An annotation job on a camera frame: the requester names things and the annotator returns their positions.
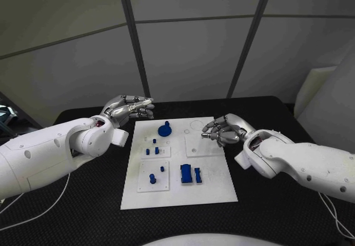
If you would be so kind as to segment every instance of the blue shape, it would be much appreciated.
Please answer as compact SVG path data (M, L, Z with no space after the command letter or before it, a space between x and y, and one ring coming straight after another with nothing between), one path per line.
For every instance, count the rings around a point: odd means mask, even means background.
M181 170L181 183L191 183L190 165L189 164L180 165L180 170Z
M161 127L158 127L157 129L157 134L161 137L167 137L171 134L171 127L168 126L168 122L164 122L164 125L161 125Z
M150 183L154 184L157 182L154 175L150 175Z
M199 168L194 168L194 174L196 174L196 183L202 183L202 179L199 175Z

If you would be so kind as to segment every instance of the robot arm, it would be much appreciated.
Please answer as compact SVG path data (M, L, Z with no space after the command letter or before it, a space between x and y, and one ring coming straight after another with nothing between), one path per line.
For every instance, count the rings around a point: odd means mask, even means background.
M118 96L99 115L27 133L0 146L0 199L54 182L101 156L109 144L124 146L119 129L129 118L152 118L152 99Z
M266 178L284 172L301 186L355 202L355 155L349 152L313 143L294 143L275 131L255 131L232 114L204 126L202 137L216 140L219 146L243 142L243 150L235 157L243 169L252 166Z

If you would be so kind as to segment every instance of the table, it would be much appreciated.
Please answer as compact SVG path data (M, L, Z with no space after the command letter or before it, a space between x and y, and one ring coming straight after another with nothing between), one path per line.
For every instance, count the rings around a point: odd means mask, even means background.
M67 110L54 123L89 117L101 109ZM279 131L294 142L311 142L284 104L271 96L155 103L154 118L216 118L226 113L242 117L255 129ZM51 210L34 221L0 232L4 245L142 245L190 233L238 234L284 245L324 245L342 238L317 193L284 173L266 179L252 168L239 167L233 156L242 145L225 148L239 202L121 211L134 120L122 130L129 133L125 147L111 146L72 173ZM64 182L66 177L23 195L0 216L1 227L34 217L50 207ZM339 219L353 232L355 204L337 199L333 203Z

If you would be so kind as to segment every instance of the blue object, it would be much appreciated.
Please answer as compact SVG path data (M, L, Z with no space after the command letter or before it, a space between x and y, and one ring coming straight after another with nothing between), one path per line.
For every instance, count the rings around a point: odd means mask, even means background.
M157 182L154 175L150 175L150 183L154 184Z
M161 125L161 127L158 127L157 129L157 134L161 136L161 137L167 137L170 134L171 134L171 127L168 126L168 122L165 121L164 122L164 125Z
M191 183L190 165L189 164L180 165L180 170L181 170L181 183Z
M202 183L202 179L199 175L199 168L194 168L194 174L196 174L196 183Z

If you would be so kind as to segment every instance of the blue knob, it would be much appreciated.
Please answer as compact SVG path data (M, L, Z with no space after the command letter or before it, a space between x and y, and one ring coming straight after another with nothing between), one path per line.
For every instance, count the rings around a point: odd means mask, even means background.
M150 183L154 184L157 182L154 175L150 175Z
M157 134L161 136L161 137L167 137L170 134L171 134L171 127L170 127L170 124L168 124L168 121L164 122L164 125L161 125L157 129Z

